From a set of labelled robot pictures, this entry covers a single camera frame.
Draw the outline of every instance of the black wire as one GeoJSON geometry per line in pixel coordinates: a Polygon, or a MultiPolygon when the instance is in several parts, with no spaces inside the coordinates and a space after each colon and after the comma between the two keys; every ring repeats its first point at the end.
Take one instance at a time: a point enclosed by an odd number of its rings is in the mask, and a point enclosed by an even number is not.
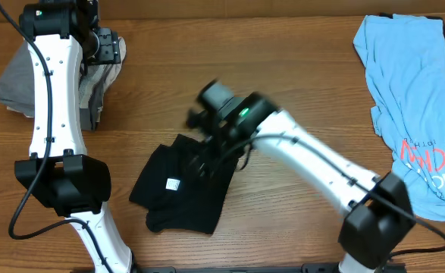
{"type": "MultiPolygon", "coordinates": [[[[214,167],[214,170],[213,170],[212,174],[214,174],[218,170],[218,168],[224,162],[225,159],[227,159],[230,156],[232,156],[237,150],[243,148],[244,146],[246,146],[248,144],[252,145],[256,140],[262,140],[262,139],[288,140],[288,141],[291,141],[294,144],[299,144],[299,145],[303,146],[304,148],[306,148],[307,150],[309,150],[310,152],[312,152],[313,154],[318,156],[325,163],[329,164],[335,171],[339,172],[340,175],[342,175],[342,177],[345,177],[346,179],[351,180],[359,189],[365,191],[373,200],[375,200],[375,201],[379,202],[380,204],[388,207],[388,209],[394,211],[395,213],[398,213],[398,214],[404,216],[405,218],[409,219],[410,221],[413,221],[413,222],[415,222],[417,224],[420,224],[421,226],[427,228],[428,230],[434,232],[435,234],[437,234],[438,236],[443,238],[443,240],[445,241],[445,233],[443,231],[439,230],[437,227],[434,227],[433,225],[431,225],[431,224],[429,224],[429,223],[427,223],[425,221],[422,221],[421,219],[417,219],[414,215],[409,214],[408,212],[406,212],[405,210],[401,209],[400,207],[398,207],[398,206],[394,205],[393,203],[387,201],[385,198],[383,198],[383,197],[379,196],[378,194],[368,190],[367,188],[365,188],[364,186],[359,184],[359,182],[355,178],[350,177],[348,174],[346,174],[344,170],[342,170],[337,165],[335,165],[330,159],[328,159],[326,156],[324,156],[320,151],[318,151],[317,149],[313,148],[308,143],[305,143],[304,141],[302,141],[300,138],[298,138],[296,136],[294,137],[294,136],[287,136],[287,135],[280,135],[280,134],[265,134],[265,135],[261,135],[261,136],[254,136],[253,138],[250,138],[248,140],[244,140],[244,141],[241,141],[239,143],[236,143],[231,149],[227,150],[221,156],[221,159],[219,159],[218,163],[214,167]]],[[[396,252],[391,253],[388,258],[389,258],[389,260],[392,260],[393,257],[399,256],[399,255],[404,255],[404,254],[437,253],[437,252],[443,252],[443,251],[445,251],[445,245],[444,246],[439,246],[439,247],[427,248],[427,249],[405,249],[405,250],[400,250],[400,251],[396,251],[396,252]]]]}
{"type": "Polygon", "coordinates": [[[60,227],[63,224],[70,224],[70,223],[78,223],[81,224],[83,229],[86,229],[87,233],[89,234],[92,244],[96,248],[96,252],[99,255],[99,258],[101,259],[101,263],[106,267],[109,273],[113,273],[111,268],[109,267],[108,263],[106,262],[105,257],[102,255],[101,249],[99,248],[99,244],[96,240],[96,237],[92,233],[89,225],[80,220],[80,219],[67,219],[63,221],[59,221],[55,224],[51,224],[48,227],[44,227],[41,230],[35,231],[31,234],[26,235],[16,235],[14,232],[15,224],[17,223],[18,217],[20,216],[20,213],[22,212],[25,204],[27,203],[27,200],[29,199],[30,195],[32,194],[33,190],[35,189],[35,186],[39,183],[40,179],[42,178],[42,175],[45,172],[45,167],[47,165],[47,161],[49,159],[50,155],[50,149],[52,147],[52,82],[50,80],[50,70],[47,67],[47,63],[45,62],[45,59],[43,58],[42,53],[40,52],[39,48],[35,45],[35,43],[28,37],[27,34],[25,34],[22,29],[17,25],[17,23],[10,17],[10,15],[7,13],[7,11],[3,8],[2,4],[0,3],[0,12],[3,14],[5,19],[13,26],[13,28],[27,41],[30,46],[32,47],[33,51],[37,54],[39,57],[40,63],[42,64],[42,68],[44,70],[45,75],[45,81],[47,83],[47,137],[46,137],[46,144],[45,144],[45,153],[42,159],[42,163],[40,164],[39,170],[37,172],[37,175],[33,179],[31,185],[29,186],[27,192],[25,193],[24,197],[20,201],[20,204],[17,207],[17,210],[15,210],[15,213],[13,214],[13,217],[11,218],[10,224],[8,225],[8,235],[12,239],[15,240],[26,240],[30,239],[32,237],[38,236],[40,234],[44,234],[47,231],[50,231],[56,227],[60,227]]]}
{"type": "Polygon", "coordinates": [[[252,143],[250,143],[249,144],[249,149],[247,150],[247,153],[246,153],[246,159],[244,159],[244,164],[237,171],[242,171],[242,170],[244,170],[247,167],[247,165],[249,164],[249,159],[251,158],[251,152],[253,151],[253,149],[254,149],[254,147],[252,146],[252,143]]]}

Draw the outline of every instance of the gray cloth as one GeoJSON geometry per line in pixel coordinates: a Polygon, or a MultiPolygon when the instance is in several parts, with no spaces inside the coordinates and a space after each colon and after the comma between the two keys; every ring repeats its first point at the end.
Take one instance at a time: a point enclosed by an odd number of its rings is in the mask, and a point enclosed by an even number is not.
{"type": "MultiPolygon", "coordinates": [[[[126,44],[119,39],[121,61],[126,56],[126,44]]],[[[122,64],[89,66],[88,74],[80,77],[80,128],[95,130],[100,119],[103,98],[119,72],[122,64]]],[[[22,43],[15,56],[0,77],[0,102],[8,110],[23,113],[31,118],[35,115],[35,89],[33,67],[28,44],[22,43]]]]}

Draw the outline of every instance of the white label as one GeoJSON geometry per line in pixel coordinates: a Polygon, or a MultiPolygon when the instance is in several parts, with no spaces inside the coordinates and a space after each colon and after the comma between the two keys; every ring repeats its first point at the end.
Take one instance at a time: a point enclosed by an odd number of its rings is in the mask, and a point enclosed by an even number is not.
{"type": "Polygon", "coordinates": [[[173,178],[168,178],[166,189],[167,190],[178,190],[178,185],[180,185],[179,180],[173,179],[173,178]]]}

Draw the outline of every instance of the folded clothes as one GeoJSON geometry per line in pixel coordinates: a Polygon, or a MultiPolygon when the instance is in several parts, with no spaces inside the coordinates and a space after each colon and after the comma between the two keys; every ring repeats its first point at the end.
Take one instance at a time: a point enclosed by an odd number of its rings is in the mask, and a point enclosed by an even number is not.
{"type": "Polygon", "coordinates": [[[375,133],[391,148],[415,214],[445,221],[445,29],[439,18],[366,16],[353,41],[375,133]]]}
{"type": "Polygon", "coordinates": [[[221,216],[237,159],[211,175],[217,157],[206,145],[178,135],[160,145],[139,175],[130,201],[146,207],[146,226],[153,232],[181,228],[213,234],[221,216]]]}
{"type": "MultiPolygon", "coordinates": [[[[126,43],[119,39],[121,62],[126,57],[126,43]]],[[[80,128],[95,130],[102,111],[105,92],[121,71],[122,64],[89,66],[79,82],[80,128]]],[[[32,59],[27,42],[23,42],[0,77],[0,102],[8,110],[35,115],[35,89],[32,59]]]]}

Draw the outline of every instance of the wooden table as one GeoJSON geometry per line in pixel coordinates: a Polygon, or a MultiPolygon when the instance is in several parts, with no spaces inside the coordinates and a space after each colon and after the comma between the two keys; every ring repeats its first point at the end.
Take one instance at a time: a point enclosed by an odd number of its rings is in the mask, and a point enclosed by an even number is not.
{"type": "MultiPolygon", "coordinates": [[[[361,22],[362,17],[102,22],[125,38],[127,60],[105,97],[99,130],[85,132],[84,139],[89,155],[111,170],[111,210],[141,266],[298,266],[342,258],[339,215],[291,170],[257,153],[233,177],[211,237],[179,230],[154,234],[145,226],[146,209],[128,196],[160,143],[170,144],[178,133],[197,135],[183,127],[186,112],[216,77],[237,95],[255,90],[269,95],[342,155],[386,174],[390,150],[372,129],[374,102],[352,45],[361,22]]],[[[0,75],[20,43],[11,26],[0,24],[0,75]]],[[[31,119],[0,105],[0,273],[90,267],[71,227],[32,240],[8,236],[25,192],[14,177],[14,161],[27,158],[32,131],[31,119]]],[[[32,198],[16,231],[25,234],[57,220],[32,198]]],[[[437,226],[445,231],[445,223],[437,226]]],[[[417,227],[398,248],[440,244],[417,227]]],[[[399,261],[409,272],[445,272],[445,253],[399,261]]]]}

